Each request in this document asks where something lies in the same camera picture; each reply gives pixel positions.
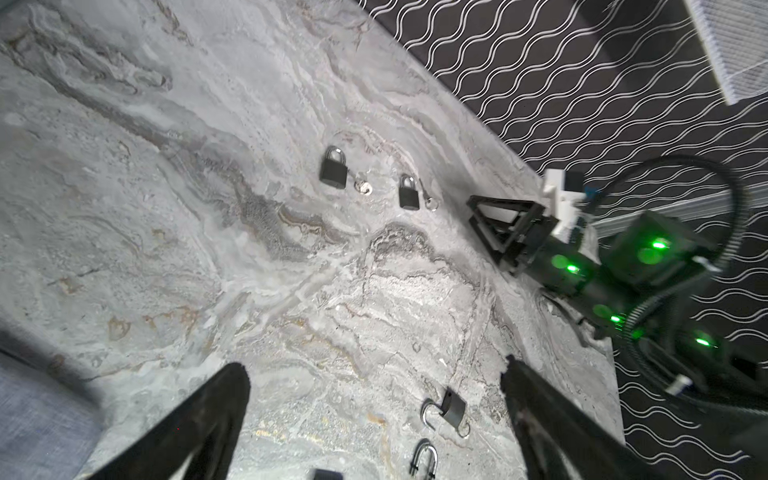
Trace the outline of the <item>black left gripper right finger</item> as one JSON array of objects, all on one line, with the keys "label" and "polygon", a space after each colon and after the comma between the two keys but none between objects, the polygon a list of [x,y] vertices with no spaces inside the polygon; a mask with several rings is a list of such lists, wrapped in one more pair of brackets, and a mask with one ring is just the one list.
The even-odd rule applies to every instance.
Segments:
[{"label": "black left gripper right finger", "polygon": [[529,479],[658,479],[632,454],[531,367],[507,357],[501,391]]}]

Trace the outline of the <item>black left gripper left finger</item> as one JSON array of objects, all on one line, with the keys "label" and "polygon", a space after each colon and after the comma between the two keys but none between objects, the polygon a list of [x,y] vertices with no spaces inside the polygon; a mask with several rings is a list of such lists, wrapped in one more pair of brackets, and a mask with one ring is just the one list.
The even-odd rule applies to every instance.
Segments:
[{"label": "black left gripper left finger", "polygon": [[225,479],[249,402],[245,366],[225,365],[93,479]]}]

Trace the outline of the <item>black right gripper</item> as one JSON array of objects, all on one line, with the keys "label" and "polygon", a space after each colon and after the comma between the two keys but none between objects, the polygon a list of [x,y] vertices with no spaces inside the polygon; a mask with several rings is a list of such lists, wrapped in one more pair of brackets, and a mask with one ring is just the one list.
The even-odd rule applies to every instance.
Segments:
[{"label": "black right gripper", "polygon": [[492,263],[510,267],[557,294],[576,294],[591,279],[591,260],[553,236],[558,220],[531,200],[472,195],[469,224]]}]

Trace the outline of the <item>dark padlock with keyring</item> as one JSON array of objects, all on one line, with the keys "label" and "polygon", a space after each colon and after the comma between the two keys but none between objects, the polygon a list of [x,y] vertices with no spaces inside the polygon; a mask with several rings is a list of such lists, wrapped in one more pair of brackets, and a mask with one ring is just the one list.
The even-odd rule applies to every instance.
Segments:
[{"label": "dark padlock with keyring", "polygon": [[418,211],[424,206],[428,211],[436,211],[440,202],[425,189],[424,183],[408,174],[402,174],[398,188],[398,200],[402,209]]}]

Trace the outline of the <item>silver grey padlock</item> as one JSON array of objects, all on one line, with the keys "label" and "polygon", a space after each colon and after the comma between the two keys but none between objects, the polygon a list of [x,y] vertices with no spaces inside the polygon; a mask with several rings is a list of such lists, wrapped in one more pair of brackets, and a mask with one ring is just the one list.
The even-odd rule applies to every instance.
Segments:
[{"label": "silver grey padlock", "polygon": [[436,408],[439,415],[456,431],[461,439],[467,439],[471,434],[471,425],[464,421],[467,410],[466,401],[453,389],[448,387],[441,404],[427,398],[420,410],[420,419],[424,426],[435,430],[435,427],[428,421],[427,412],[430,408]]}]

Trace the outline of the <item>black padlock with key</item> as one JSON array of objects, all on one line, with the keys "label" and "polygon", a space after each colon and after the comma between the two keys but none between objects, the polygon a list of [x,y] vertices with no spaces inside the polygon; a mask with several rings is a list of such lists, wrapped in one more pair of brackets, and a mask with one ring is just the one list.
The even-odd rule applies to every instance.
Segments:
[{"label": "black padlock with key", "polygon": [[370,196],[373,192],[372,185],[363,176],[349,169],[345,152],[334,145],[326,148],[319,173],[321,183],[338,190],[344,190],[349,180],[354,189],[361,195]]}]

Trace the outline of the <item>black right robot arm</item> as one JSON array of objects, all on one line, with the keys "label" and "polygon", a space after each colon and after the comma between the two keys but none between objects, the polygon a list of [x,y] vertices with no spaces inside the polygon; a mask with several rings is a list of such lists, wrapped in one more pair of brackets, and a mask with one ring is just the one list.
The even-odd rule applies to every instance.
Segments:
[{"label": "black right robot arm", "polygon": [[[706,415],[728,442],[767,457],[767,376],[685,313],[692,292],[729,262],[735,236],[713,243],[646,212],[598,260],[558,239],[536,202],[472,196],[471,226],[503,271],[533,279],[574,327],[613,339],[678,407]],[[655,470],[541,375],[511,359],[501,389],[532,479],[653,479]]]}]

